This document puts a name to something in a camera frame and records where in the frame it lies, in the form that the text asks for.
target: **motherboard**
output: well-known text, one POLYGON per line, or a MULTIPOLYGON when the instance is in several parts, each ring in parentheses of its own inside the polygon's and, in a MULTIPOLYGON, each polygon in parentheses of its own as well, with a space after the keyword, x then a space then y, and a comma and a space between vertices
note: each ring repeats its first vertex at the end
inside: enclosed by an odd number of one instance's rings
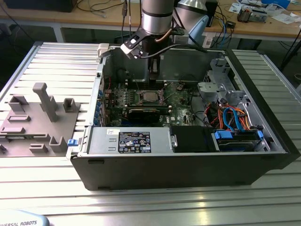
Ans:
POLYGON ((183 82, 117 84, 105 91, 106 122, 112 127, 196 125, 191 89, 183 82))

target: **sticker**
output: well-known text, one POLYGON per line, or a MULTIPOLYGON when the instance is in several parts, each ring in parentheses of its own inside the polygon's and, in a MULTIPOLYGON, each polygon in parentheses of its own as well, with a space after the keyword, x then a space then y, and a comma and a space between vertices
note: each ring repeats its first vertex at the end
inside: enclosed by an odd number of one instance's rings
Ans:
POLYGON ((119 153, 151 153, 149 132, 119 132, 119 153))
POLYGON ((118 135, 119 132, 119 129, 107 129, 107 135, 118 135))

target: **warning label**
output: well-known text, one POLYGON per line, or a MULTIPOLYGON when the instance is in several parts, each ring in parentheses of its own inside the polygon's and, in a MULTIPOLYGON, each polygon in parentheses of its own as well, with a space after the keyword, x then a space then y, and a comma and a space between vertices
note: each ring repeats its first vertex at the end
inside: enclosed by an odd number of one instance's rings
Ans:
POLYGON ((151 153, 149 132, 120 132, 119 153, 151 153))

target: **wooden table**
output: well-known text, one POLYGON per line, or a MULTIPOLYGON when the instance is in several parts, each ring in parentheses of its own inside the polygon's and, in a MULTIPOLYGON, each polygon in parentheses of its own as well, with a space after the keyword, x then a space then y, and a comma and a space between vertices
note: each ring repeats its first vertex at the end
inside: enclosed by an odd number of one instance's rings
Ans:
MULTIPOLYGON (((100 0, 90 0, 92 4, 101 2, 100 0)), ((266 23, 249 22, 241 23, 237 21, 237 14, 228 12, 231 3, 235 0, 220 0, 220 6, 223 14, 228 20, 235 22, 236 27, 232 35, 233 38, 248 38, 259 40, 281 40, 292 41, 299 32, 298 23, 284 24, 272 18, 268 18, 266 23)), ((103 4, 98 7, 106 8, 108 6, 120 4, 120 0, 112 0, 108 4, 103 4)), ((80 4, 81 8, 89 9, 86 1, 80 4)), ((55 36, 58 42, 64 42, 62 28, 86 28, 98 30, 121 30, 122 25, 122 5, 105 10, 105 18, 95 15, 91 12, 85 12, 75 8, 71 13, 62 13, 54 11, 41 10, 24 10, 24 9, 8 9, 7 12, 19 23, 23 25, 50 26, 54 29, 55 36)), ((290 5, 288 10, 301 10, 301 6, 290 5)), ((139 4, 131 4, 131 21, 132 27, 136 29, 140 22, 139 4)), ((128 31, 128 17, 125 22, 125 31, 128 31)), ((0 9, 0 23, 13 24, 14 22, 0 9)), ((212 38, 218 36, 221 32, 221 27, 218 20, 214 20, 213 25, 205 29, 204 47, 211 45, 212 38)))

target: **floor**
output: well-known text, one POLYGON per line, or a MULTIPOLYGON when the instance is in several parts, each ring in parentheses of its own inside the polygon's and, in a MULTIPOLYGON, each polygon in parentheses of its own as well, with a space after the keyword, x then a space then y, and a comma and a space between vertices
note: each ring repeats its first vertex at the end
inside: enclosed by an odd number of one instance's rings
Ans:
MULTIPOLYGON (((49 27, 35 27, 35 26, 22 26, 22 28, 35 40, 35 41, 51 41, 55 42, 55 35, 49 27)), ((11 27, 11 36, 0 35, 0 87, 2 88, 15 69, 21 63, 27 51, 31 48, 33 42, 19 30, 17 26, 11 27)), ((93 39, 92 32, 89 29, 64 29, 64 34, 67 42, 76 43, 113 43, 114 38, 120 36, 119 31, 100 31, 95 30, 95 39, 93 39)), ((239 39, 232 39, 229 48, 236 49, 239 39)), ((262 41, 258 49, 260 52, 265 53, 276 66, 280 66, 283 57, 287 50, 284 49, 278 41, 262 41)), ((301 81, 295 79, 296 73, 301 73, 301 55, 295 56, 289 65, 284 70, 284 75, 288 80, 297 87, 301 81)))

